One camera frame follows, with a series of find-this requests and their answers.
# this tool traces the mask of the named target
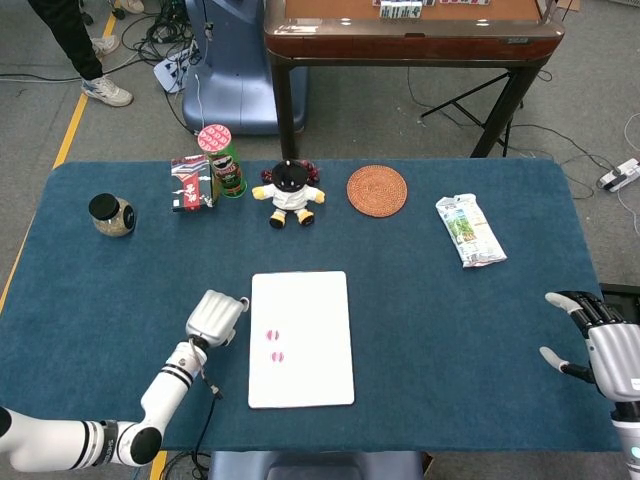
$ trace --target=pink can lid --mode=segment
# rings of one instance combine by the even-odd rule
[[[231,143],[231,132],[224,125],[207,125],[198,134],[198,145],[206,153],[217,153]]]

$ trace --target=pringles can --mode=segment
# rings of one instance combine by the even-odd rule
[[[247,189],[247,181],[236,160],[229,129],[215,124],[204,127],[198,134],[198,145],[209,159],[213,174],[222,184],[222,194],[231,198],[242,196]]]

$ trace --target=woven coaster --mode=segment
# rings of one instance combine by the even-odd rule
[[[393,168],[368,165],[347,183],[347,197],[356,210],[371,217],[388,217],[407,200],[407,183]]]

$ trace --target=person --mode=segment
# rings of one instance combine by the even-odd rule
[[[28,1],[82,77],[82,91],[88,97],[112,107],[124,107],[133,101],[130,92],[118,87],[102,71],[100,58],[118,48],[118,37],[90,38],[82,22],[78,0]],[[121,6],[130,13],[144,12],[141,0],[121,0]]]

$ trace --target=white board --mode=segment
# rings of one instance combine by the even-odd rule
[[[353,401],[345,273],[254,275],[249,406],[311,407]]]

